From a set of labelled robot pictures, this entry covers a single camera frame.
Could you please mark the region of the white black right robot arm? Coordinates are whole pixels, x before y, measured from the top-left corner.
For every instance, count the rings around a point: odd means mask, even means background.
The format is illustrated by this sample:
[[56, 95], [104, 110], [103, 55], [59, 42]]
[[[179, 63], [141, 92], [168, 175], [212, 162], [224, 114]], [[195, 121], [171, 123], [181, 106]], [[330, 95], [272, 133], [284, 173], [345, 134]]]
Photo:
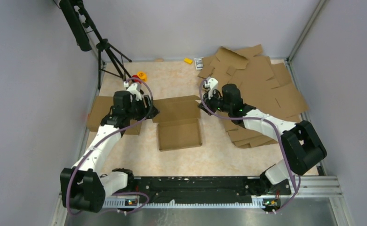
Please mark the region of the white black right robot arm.
[[327, 156], [313, 125], [306, 120], [286, 121], [263, 113], [254, 106], [245, 104], [240, 90], [235, 84], [223, 85], [218, 89], [218, 81], [204, 79], [199, 88], [201, 103], [199, 108], [209, 115], [227, 113], [224, 120], [248, 130], [261, 133], [278, 142], [283, 159], [264, 171], [260, 178], [260, 188], [272, 194], [285, 179], [295, 182], [295, 175], [304, 175]]

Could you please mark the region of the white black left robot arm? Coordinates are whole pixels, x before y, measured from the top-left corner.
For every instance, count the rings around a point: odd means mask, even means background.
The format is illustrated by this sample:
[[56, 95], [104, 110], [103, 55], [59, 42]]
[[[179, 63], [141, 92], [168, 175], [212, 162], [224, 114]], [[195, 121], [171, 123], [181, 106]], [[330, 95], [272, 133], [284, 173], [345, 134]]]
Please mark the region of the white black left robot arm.
[[134, 191], [133, 173], [128, 169], [114, 169], [101, 176], [106, 158], [121, 140], [126, 130], [158, 114], [152, 93], [117, 91], [113, 104], [101, 119], [97, 134], [80, 159], [60, 173], [63, 206], [72, 209], [99, 212], [105, 199], [116, 191], [130, 194]]

